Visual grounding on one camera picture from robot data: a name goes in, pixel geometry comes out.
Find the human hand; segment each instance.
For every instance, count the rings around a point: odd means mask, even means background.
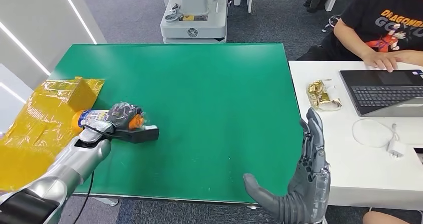
[[[401,62],[399,57],[395,56],[395,52],[381,53],[373,51],[362,57],[364,63],[374,68],[385,69],[390,73],[398,68],[397,62]]]

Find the robotic arm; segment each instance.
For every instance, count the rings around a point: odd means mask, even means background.
[[[288,185],[287,195],[275,196],[261,187],[252,174],[244,174],[248,194],[285,224],[319,223],[328,205],[330,172],[325,157],[322,120],[312,108],[307,112],[307,119],[308,123],[300,121],[304,131],[303,153]]]
[[[141,109],[116,104],[105,116],[86,128],[57,155],[47,172],[13,193],[0,197],[2,224],[56,224],[76,187],[90,176],[110,153],[111,139],[130,142],[155,140],[158,129],[128,131],[130,120]]]

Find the gold wrapper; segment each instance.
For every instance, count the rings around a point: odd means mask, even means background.
[[[336,111],[342,106],[331,79],[317,80],[308,85],[307,96],[315,110]]]

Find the white desk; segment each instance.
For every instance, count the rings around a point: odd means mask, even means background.
[[[289,66],[303,118],[310,107],[306,88],[315,80],[332,79],[343,104],[339,111],[319,111],[332,175],[329,204],[423,209],[423,165],[413,150],[423,147],[423,118],[375,118],[388,126],[397,123],[401,142],[408,145],[404,157],[395,159],[384,149],[360,145],[352,136],[352,125],[361,118],[339,70],[365,70],[362,62],[291,61]],[[409,64],[400,64],[399,68],[421,69]]]

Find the black cable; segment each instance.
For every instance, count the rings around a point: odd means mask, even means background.
[[[98,129],[96,129],[96,128],[93,128],[93,127],[91,127],[91,126],[89,126],[89,125],[86,125],[86,124],[82,125],[82,127],[84,127],[84,128],[89,128],[89,129],[91,129],[91,130],[93,130],[93,131],[96,131],[97,133],[99,133],[99,134],[101,134],[101,135],[104,135],[104,136],[105,136],[105,137],[107,137],[107,138],[123,138],[123,137],[121,137],[121,136],[115,136],[115,135],[111,135],[111,134],[108,134],[108,133],[102,132],[102,131],[100,131],[100,130],[98,130]]]
[[[82,210],[84,210],[85,204],[87,204],[87,200],[88,200],[88,196],[90,195],[90,192],[91,192],[93,180],[94,180],[94,171],[91,174],[90,187],[88,188],[88,193],[87,193],[87,196],[85,197],[84,204],[82,204],[81,210],[79,210],[78,216],[76,217],[75,221],[73,221],[73,224],[75,224],[76,221],[78,221],[78,218],[82,213]]]

